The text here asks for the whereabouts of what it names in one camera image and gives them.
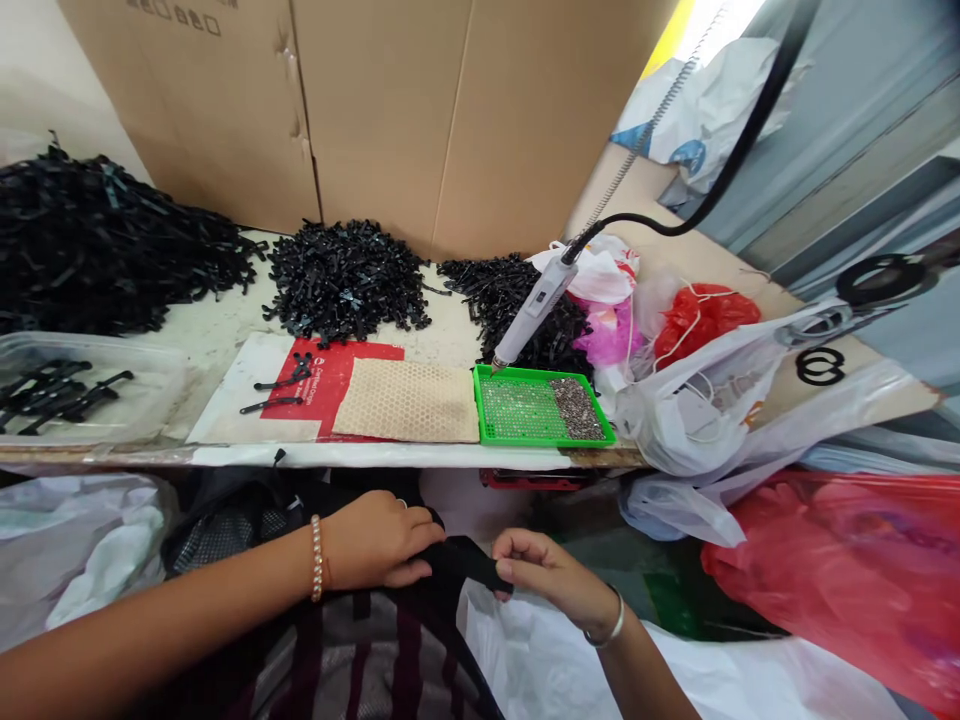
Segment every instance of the black circular part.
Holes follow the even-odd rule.
[[[923,282],[927,268],[917,262],[908,262],[906,258],[906,255],[890,253],[851,265],[837,278],[837,296],[851,307],[858,307],[890,300],[913,290]],[[894,270],[897,274],[879,287],[860,287],[859,283],[878,270]]]
[[[797,355],[797,377],[807,385],[815,387],[829,387],[843,380],[847,374],[841,370],[846,358],[839,350],[828,347],[810,348]],[[812,366],[816,363],[827,363],[823,370]]]

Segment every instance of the gray wall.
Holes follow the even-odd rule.
[[[768,0],[768,5],[747,34],[782,34],[792,3]],[[824,0],[804,56],[816,65],[798,88],[786,124],[754,148],[726,197],[701,225],[734,252],[957,73],[957,4]]]

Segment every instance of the woman's left hand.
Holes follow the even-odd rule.
[[[320,521],[323,589],[411,585],[433,571],[410,558],[446,537],[426,508],[372,490]]]

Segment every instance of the cardboard box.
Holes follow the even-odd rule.
[[[675,0],[292,0],[327,222],[422,256],[560,237]]]
[[[147,171],[178,202],[320,219],[288,0],[60,0]]]

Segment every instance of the clear plastic tray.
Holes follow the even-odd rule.
[[[21,332],[0,336],[0,387],[50,360],[90,362],[91,370],[72,376],[88,387],[124,370],[134,378],[113,385],[120,397],[96,406],[82,423],[51,420],[39,435],[26,436],[17,433],[33,418],[11,420],[0,447],[90,446],[152,437],[180,399],[187,376],[187,356],[179,350],[99,335]]]

